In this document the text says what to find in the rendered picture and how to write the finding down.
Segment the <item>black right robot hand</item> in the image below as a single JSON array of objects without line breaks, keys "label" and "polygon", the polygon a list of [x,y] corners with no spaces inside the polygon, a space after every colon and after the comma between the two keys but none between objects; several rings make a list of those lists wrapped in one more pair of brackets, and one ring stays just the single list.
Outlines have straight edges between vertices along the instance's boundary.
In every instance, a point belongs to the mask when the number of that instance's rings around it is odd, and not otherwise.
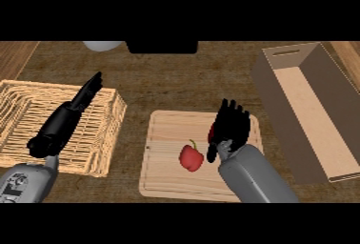
[{"label": "black right robot hand", "polygon": [[251,114],[236,104],[234,100],[223,99],[223,104],[217,113],[215,121],[208,133],[206,160],[215,161],[220,154],[218,146],[228,141],[227,153],[234,153],[246,144],[251,132]]}]

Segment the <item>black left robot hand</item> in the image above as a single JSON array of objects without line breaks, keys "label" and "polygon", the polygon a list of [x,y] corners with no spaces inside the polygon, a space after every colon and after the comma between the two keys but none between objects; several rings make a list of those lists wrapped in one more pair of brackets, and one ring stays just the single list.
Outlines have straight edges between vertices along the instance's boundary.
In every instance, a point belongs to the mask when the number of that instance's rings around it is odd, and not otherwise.
[{"label": "black left robot hand", "polygon": [[74,99],[63,102],[51,113],[38,134],[26,143],[32,157],[54,156],[63,150],[75,132],[81,114],[91,103],[97,91],[103,87],[102,81],[102,73],[97,72],[78,90]]}]

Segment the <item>pale wooden cutting board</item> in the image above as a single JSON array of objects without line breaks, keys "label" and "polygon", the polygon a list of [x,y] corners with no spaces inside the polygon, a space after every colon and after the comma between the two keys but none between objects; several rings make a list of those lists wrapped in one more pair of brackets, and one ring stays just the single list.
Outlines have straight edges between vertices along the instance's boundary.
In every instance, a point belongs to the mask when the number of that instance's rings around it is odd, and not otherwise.
[{"label": "pale wooden cutting board", "polygon": [[220,160],[202,162],[190,173],[180,165],[180,152],[186,145],[206,155],[208,133],[217,114],[156,110],[150,114],[138,192],[143,196],[239,202],[220,174]]}]

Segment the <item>brown cardboard box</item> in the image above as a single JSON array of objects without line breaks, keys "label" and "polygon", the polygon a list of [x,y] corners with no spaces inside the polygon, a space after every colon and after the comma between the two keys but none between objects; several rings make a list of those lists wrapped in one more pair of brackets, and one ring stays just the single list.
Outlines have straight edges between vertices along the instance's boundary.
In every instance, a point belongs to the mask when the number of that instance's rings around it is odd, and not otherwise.
[{"label": "brown cardboard box", "polygon": [[360,91],[323,45],[261,50],[251,76],[295,182],[360,178]]}]

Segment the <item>woven wicker basket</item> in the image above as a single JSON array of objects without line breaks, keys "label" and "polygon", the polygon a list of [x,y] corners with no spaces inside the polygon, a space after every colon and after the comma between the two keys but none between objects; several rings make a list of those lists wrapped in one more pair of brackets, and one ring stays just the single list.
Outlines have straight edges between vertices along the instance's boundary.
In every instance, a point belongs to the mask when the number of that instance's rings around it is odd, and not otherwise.
[{"label": "woven wicker basket", "polygon": [[0,168],[59,157],[59,171],[105,177],[127,104],[115,89],[0,81]]}]

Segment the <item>red bell pepper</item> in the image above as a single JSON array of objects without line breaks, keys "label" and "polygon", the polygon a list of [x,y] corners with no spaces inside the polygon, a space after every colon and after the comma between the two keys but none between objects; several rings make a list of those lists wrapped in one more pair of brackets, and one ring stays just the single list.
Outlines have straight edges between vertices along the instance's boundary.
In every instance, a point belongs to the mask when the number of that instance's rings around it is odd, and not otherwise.
[{"label": "red bell pepper", "polygon": [[189,172],[195,172],[203,162],[203,155],[196,149],[196,143],[193,140],[190,140],[192,144],[186,145],[181,149],[178,160],[180,165]]}]

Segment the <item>pale grey round object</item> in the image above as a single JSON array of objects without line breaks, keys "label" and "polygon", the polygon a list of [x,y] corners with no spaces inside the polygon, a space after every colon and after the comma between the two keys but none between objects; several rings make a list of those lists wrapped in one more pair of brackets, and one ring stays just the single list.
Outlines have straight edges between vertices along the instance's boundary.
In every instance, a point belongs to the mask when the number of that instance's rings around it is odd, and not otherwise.
[{"label": "pale grey round object", "polygon": [[91,51],[110,51],[121,45],[121,41],[84,41],[82,44]]}]

